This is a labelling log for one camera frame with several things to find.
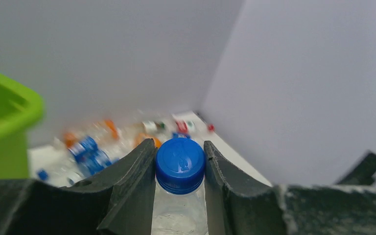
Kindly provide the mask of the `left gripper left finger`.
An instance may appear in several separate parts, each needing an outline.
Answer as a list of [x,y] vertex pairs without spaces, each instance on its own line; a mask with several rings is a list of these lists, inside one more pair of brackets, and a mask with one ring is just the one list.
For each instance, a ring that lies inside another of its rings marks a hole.
[[153,140],[72,187],[0,180],[0,235],[148,235],[155,196]]

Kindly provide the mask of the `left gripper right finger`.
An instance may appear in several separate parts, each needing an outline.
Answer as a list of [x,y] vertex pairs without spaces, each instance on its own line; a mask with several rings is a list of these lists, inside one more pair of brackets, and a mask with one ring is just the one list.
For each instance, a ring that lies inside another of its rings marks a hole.
[[376,235],[376,193],[333,185],[270,187],[228,161],[211,141],[204,151],[211,235]]

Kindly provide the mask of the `Pepsi bottle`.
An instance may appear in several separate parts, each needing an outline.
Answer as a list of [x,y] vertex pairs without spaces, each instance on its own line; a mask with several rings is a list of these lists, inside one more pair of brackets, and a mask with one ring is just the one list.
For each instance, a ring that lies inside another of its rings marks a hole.
[[206,155],[195,141],[167,140],[155,158],[153,235],[206,235]]
[[191,135],[186,133],[179,133],[179,132],[172,132],[172,138],[185,138],[185,139],[191,139]]

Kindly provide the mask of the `red label bottle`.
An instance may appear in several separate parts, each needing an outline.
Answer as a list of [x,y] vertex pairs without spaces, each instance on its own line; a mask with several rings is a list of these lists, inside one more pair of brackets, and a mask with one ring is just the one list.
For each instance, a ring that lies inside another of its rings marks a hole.
[[215,130],[212,124],[188,119],[175,119],[174,126],[174,129],[177,133],[189,135],[212,133]]

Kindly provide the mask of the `green plastic bin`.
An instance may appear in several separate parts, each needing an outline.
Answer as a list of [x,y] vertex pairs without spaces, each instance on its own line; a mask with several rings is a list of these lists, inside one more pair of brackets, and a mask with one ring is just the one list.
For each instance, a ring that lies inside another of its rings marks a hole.
[[43,114],[38,93],[0,73],[0,179],[29,177],[26,135]]

